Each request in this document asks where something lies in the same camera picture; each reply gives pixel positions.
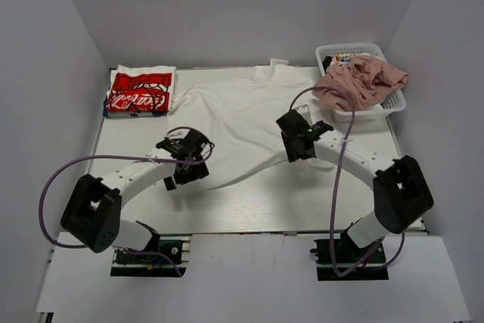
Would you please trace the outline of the white t-shirt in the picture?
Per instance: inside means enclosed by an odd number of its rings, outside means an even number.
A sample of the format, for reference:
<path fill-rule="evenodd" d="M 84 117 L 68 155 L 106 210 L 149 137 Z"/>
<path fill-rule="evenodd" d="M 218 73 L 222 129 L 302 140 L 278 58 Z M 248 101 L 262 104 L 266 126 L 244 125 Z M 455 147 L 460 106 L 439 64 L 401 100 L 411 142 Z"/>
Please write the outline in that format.
<path fill-rule="evenodd" d="M 208 70 L 205 76 L 175 77 L 168 129 L 195 128 L 215 145 L 206 163 L 209 175 L 178 186 L 175 194 L 224 188 L 287 161 L 276 121 L 299 92 L 315 84 L 283 61 L 252 67 L 246 76 L 216 79 Z"/>

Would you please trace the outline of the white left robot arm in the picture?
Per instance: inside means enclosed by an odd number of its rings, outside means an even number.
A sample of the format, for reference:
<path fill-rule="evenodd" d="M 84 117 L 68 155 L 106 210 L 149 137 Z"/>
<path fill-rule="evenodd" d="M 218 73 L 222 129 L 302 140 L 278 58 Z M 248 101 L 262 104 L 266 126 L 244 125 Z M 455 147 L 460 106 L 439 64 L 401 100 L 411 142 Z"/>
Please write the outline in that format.
<path fill-rule="evenodd" d="M 125 157 L 128 166 L 104 176 L 86 174 L 76 183 L 60 220 L 68 231 L 94 253 L 108 247 L 135 252 L 155 252 L 160 235 L 143 222 L 121 217 L 123 207 L 158 182 L 172 191 L 206 178 L 206 160 L 215 145 L 201 132 L 166 136 L 144 157 Z"/>

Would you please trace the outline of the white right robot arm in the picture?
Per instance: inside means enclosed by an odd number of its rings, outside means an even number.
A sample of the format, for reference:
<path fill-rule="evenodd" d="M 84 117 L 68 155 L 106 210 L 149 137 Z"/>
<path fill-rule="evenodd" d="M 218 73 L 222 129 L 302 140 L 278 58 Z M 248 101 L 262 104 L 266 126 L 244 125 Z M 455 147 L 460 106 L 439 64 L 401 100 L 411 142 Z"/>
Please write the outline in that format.
<path fill-rule="evenodd" d="M 305 105 L 276 120 L 288 161 L 327 161 L 341 166 L 373 191 L 373 211 L 343 232 L 350 247 L 365 249 L 388 234 L 400 234 L 434 206 L 424 174 L 413 157 L 392 159 L 350 141 L 323 121 L 310 122 Z"/>

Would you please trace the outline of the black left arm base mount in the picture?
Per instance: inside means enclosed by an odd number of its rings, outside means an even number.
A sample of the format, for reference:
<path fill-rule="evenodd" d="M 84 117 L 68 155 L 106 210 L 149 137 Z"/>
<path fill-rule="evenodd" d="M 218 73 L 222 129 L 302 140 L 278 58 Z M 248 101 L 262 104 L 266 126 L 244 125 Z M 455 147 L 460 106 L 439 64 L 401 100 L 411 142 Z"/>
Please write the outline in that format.
<path fill-rule="evenodd" d="M 161 236 L 156 253 L 148 255 L 116 250 L 110 275 L 124 278 L 181 278 L 188 267 L 190 236 Z"/>

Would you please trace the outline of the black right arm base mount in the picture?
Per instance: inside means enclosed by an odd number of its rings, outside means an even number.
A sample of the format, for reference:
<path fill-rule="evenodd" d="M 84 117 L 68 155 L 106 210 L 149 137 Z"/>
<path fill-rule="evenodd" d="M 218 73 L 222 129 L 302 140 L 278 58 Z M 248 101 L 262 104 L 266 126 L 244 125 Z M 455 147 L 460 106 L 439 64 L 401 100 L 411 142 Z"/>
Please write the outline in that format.
<path fill-rule="evenodd" d="M 365 250 L 352 252 L 339 238 L 334 239 L 334 249 L 339 272 L 347 270 L 366 253 Z M 338 277 L 334 272 L 328 238 L 314 240 L 314 246 L 309 253 L 315 259 L 318 281 L 386 281 L 389 279 L 387 267 L 377 269 L 386 262 L 386 254 L 382 246 L 379 246 L 371 256 L 343 278 Z"/>

